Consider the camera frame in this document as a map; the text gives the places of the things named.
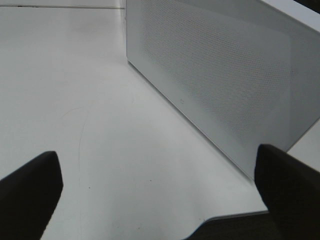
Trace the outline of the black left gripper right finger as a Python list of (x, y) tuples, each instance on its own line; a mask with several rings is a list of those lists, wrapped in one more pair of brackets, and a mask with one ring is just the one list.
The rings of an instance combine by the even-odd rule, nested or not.
[(285, 240), (320, 238), (320, 173), (270, 144), (258, 147), (254, 183)]

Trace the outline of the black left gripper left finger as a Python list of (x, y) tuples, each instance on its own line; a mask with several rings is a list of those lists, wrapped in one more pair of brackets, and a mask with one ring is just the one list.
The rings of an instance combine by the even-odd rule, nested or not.
[(58, 155), (45, 151), (0, 181), (0, 238), (39, 240), (63, 191)]

